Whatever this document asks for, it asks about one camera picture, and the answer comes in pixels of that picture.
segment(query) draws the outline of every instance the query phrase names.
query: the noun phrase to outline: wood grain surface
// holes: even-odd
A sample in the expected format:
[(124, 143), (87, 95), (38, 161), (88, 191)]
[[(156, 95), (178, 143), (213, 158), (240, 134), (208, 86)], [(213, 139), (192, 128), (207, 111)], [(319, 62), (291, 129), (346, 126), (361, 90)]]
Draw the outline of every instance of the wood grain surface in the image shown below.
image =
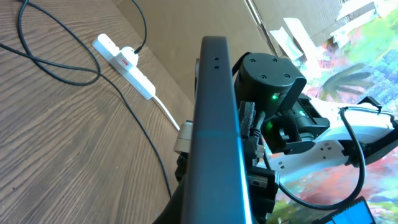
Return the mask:
[[(102, 72), (125, 94), (165, 162), (172, 189), (177, 131), (91, 47), (106, 33), (120, 47), (141, 38), (110, 0), (35, 0), (90, 46)], [(0, 42), (23, 51), (16, 32), (20, 1), (0, 0)], [(51, 18), (29, 7), (23, 30), (37, 57), (95, 68), (79, 44)], [(182, 123), (193, 105), (144, 47), (138, 67)], [(82, 81), (86, 72), (51, 68)], [(148, 140), (111, 85), (59, 82), (29, 59), (0, 49), (0, 223), (151, 223), (169, 196)]]

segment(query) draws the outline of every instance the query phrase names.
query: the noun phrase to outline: power strip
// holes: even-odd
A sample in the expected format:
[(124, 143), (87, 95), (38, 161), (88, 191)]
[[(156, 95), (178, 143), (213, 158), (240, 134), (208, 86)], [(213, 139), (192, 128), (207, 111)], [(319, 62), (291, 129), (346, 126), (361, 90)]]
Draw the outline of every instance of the power strip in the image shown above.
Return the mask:
[(132, 47), (120, 50), (106, 34), (100, 34), (92, 45), (146, 100), (155, 96), (155, 86), (137, 68), (138, 55)]

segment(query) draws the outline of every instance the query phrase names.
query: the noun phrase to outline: black metal bar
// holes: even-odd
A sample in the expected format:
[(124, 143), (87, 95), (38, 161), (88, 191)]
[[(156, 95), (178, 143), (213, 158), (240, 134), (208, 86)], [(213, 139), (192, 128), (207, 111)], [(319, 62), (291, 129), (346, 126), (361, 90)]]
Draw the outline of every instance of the black metal bar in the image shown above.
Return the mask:
[(182, 223), (252, 223), (225, 37), (204, 37)]

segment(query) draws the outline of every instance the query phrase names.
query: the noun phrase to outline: white cable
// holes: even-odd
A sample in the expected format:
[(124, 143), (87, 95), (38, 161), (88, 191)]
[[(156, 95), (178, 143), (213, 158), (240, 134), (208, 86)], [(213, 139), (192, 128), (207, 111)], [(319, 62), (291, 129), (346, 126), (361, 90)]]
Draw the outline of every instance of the white cable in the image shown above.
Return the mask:
[(164, 110), (164, 112), (166, 113), (167, 117), (169, 118), (169, 120), (171, 121), (171, 123), (174, 125), (175, 129), (177, 131), (180, 131), (180, 127), (178, 126), (177, 122), (175, 122), (173, 116), (170, 114), (170, 112), (167, 110), (166, 106), (161, 102), (161, 100), (154, 95), (153, 99), (160, 105), (160, 107)]

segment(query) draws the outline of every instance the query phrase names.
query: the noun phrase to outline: painted palm tree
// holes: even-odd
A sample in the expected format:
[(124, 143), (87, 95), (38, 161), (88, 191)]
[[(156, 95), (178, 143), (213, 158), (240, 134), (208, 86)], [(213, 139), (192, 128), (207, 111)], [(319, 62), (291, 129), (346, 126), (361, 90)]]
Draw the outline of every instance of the painted palm tree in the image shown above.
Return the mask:
[(341, 102), (342, 100), (339, 92), (362, 95), (363, 92), (350, 87), (362, 87), (368, 89), (374, 85), (372, 81), (365, 80), (371, 76), (369, 72), (354, 73), (363, 67), (364, 65), (361, 63), (353, 65), (350, 68), (330, 77), (322, 86), (320, 99), (326, 100), (328, 96), (331, 96), (334, 102)]

